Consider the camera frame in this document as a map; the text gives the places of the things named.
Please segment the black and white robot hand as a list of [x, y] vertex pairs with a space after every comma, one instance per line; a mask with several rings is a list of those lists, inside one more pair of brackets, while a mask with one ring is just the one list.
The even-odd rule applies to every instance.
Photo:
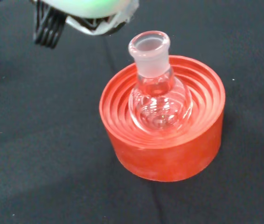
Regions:
[[138, 0], [34, 0], [35, 44], [55, 48], [65, 24], [90, 36], [111, 35], [130, 22]]

